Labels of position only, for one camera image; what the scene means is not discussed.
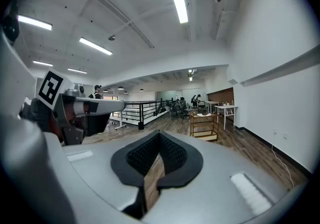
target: white desk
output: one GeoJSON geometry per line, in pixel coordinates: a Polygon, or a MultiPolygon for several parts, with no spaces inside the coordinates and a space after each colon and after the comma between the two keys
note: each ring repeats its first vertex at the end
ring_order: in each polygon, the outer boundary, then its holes
{"type": "Polygon", "coordinates": [[[215,104],[219,104],[219,102],[205,101],[205,108],[208,108],[209,113],[212,113],[212,109],[213,112],[215,111],[215,104]]]}
{"type": "Polygon", "coordinates": [[[217,108],[217,113],[220,114],[220,110],[224,111],[224,126],[223,129],[226,129],[226,116],[233,116],[233,126],[235,126],[235,121],[236,121],[236,108],[238,108],[238,106],[234,106],[234,105],[224,105],[224,106],[215,106],[215,108],[217,108]],[[232,114],[226,114],[226,109],[233,109],[233,113],[232,114]]]}

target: white tape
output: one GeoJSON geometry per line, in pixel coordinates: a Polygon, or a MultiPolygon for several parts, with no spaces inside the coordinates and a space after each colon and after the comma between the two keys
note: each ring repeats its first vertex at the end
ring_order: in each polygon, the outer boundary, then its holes
{"type": "Polygon", "coordinates": [[[84,151],[84,152],[68,155],[67,158],[69,159],[70,162],[72,162],[72,161],[76,161],[76,160],[80,160],[80,159],[84,159],[84,158],[89,158],[93,155],[94,154],[92,153],[92,151],[89,150],[89,151],[84,151]]]}

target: black rubber cover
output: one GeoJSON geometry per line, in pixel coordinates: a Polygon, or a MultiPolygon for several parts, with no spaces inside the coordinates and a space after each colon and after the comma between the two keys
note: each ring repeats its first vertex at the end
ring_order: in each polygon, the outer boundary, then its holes
{"type": "Polygon", "coordinates": [[[159,153],[165,176],[158,180],[158,190],[186,186],[204,162],[195,147],[157,130],[116,151],[111,167],[123,184],[143,188],[144,177],[159,153]]]}

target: wooden shelf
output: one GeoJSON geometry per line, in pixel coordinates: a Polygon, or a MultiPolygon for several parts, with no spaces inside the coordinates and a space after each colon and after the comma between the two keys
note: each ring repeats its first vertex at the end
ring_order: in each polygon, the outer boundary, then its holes
{"type": "Polygon", "coordinates": [[[192,123],[193,127],[205,127],[205,126],[214,126],[215,123],[213,121],[201,122],[201,123],[192,123]]]}
{"type": "Polygon", "coordinates": [[[214,130],[219,130],[219,122],[215,122],[215,117],[219,118],[217,114],[201,117],[190,112],[190,136],[204,141],[217,140],[219,135],[214,130]],[[209,127],[209,130],[195,131],[201,127],[209,127]]]}

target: black office chair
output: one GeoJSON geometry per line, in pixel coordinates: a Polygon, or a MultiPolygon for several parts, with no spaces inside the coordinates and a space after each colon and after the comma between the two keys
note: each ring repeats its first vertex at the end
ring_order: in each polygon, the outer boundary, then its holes
{"type": "Polygon", "coordinates": [[[189,117],[190,118],[190,109],[187,107],[185,100],[180,101],[180,105],[181,105],[181,117],[189,117]]]}

